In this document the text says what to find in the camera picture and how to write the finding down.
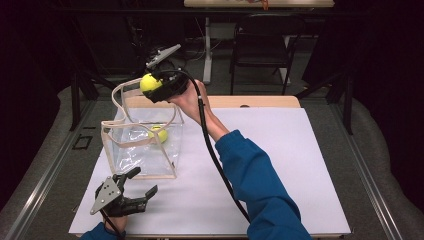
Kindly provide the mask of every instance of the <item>black chair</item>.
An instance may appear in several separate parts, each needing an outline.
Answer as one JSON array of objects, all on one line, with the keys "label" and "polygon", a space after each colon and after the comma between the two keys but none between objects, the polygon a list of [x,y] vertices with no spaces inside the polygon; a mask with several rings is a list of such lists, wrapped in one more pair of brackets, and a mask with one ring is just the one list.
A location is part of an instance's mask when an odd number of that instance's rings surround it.
[{"label": "black chair", "polygon": [[[250,14],[243,17],[234,29],[233,53],[230,63],[231,95],[234,93],[234,74],[237,67],[286,68],[282,80],[285,94],[296,42],[305,29],[305,22],[296,15],[279,13]],[[290,37],[287,46],[285,37]]]}]

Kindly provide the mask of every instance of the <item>hand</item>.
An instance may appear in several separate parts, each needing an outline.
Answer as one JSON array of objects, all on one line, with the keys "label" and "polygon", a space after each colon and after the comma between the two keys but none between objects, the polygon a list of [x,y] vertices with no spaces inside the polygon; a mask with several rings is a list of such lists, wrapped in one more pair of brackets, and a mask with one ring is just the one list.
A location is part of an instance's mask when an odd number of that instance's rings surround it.
[{"label": "hand", "polygon": [[[122,233],[125,231],[125,227],[127,226],[128,222],[128,216],[123,217],[109,217],[110,221],[115,225],[115,227],[118,229],[119,233]],[[112,226],[106,221],[105,227],[111,231],[115,231]]]},{"label": "hand", "polygon": [[[195,82],[199,87],[200,95],[202,96],[208,133],[216,142],[229,131],[213,114],[209,104],[205,85],[199,80],[196,80]],[[194,84],[191,81],[189,81],[187,84],[187,90],[183,94],[169,98],[168,102],[179,106],[188,117],[192,118],[198,124],[201,124],[198,95]]]},{"label": "hand", "polygon": [[[205,115],[211,115],[212,111],[209,106],[209,99],[206,93],[205,85],[199,80],[196,80],[195,82],[196,85],[199,87],[203,104],[205,105]],[[187,90],[181,95],[175,95],[169,98],[168,102],[172,102],[175,105],[179,106],[188,117],[192,118],[194,121],[200,124],[198,95],[193,82],[189,81],[187,84]]]}]

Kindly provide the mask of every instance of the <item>chair back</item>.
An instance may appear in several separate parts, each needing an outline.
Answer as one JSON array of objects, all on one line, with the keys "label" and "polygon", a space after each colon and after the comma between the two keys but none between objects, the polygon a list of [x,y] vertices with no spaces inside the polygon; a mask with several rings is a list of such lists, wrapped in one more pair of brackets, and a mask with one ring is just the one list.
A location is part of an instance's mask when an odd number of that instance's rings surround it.
[{"label": "chair back", "polygon": [[300,35],[305,29],[305,21],[296,15],[278,13],[250,14],[243,17],[235,27],[235,38],[247,36]]}]

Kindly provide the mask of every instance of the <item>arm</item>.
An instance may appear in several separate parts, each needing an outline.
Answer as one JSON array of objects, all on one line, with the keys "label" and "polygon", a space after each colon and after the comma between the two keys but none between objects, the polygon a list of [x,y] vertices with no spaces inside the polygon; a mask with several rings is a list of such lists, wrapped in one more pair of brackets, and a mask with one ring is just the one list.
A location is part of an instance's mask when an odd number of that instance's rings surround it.
[{"label": "arm", "polygon": [[[125,227],[127,226],[128,216],[110,217],[109,218],[116,228],[121,232],[121,236],[125,237]],[[84,233],[81,240],[116,240],[116,233],[113,228],[106,222],[100,222],[93,230]]]},{"label": "arm", "polygon": [[[207,130],[216,142],[224,174],[233,186],[235,198],[246,202],[251,220],[249,239],[311,239],[268,155],[239,131],[230,133],[213,114],[203,83],[197,84],[205,104]],[[197,94],[191,82],[182,95],[169,101],[200,124]]]}]

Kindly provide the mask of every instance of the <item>black cable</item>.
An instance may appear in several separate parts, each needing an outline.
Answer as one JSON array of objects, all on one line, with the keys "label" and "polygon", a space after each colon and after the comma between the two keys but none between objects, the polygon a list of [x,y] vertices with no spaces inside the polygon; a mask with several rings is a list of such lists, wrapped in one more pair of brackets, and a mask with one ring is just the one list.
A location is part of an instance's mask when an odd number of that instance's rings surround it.
[{"label": "black cable", "polygon": [[190,76],[187,72],[182,71],[182,70],[165,70],[165,71],[161,71],[161,72],[162,73],[167,73],[167,72],[182,73],[193,83],[194,88],[196,89],[197,98],[198,98],[200,123],[201,123],[200,125],[202,127],[203,137],[205,139],[206,146],[208,148],[209,154],[211,155],[212,160],[215,164],[215,167],[217,168],[219,174],[221,175],[221,178],[224,181],[225,186],[227,187],[228,191],[230,192],[230,195],[233,198],[234,203],[237,205],[237,207],[239,208],[240,212],[244,215],[246,220],[250,223],[249,215],[247,214],[244,207],[241,205],[240,201],[235,199],[233,188],[231,187],[231,184],[228,181],[227,177],[224,175],[224,170],[222,169],[221,164],[219,164],[218,158],[216,157],[215,152],[213,150],[211,141],[209,139],[208,128],[206,126],[205,108],[204,108],[205,105],[203,103],[202,94],[200,93],[199,86],[197,86],[196,80],[194,80],[194,78],[192,76]]},{"label": "black cable", "polygon": [[109,219],[109,217],[106,215],[106,213],[103,210],[100,210],[100,213],[102,214],[102,216],[106,220],[106,222],[108,222],[109,225],[113,228],[113,230],[116,233],[115,235],[118,238],[118,240],[125,240],[125,237],[121,235],[118,228],[115,226],[115,224],[112,223],[112,221]]}]

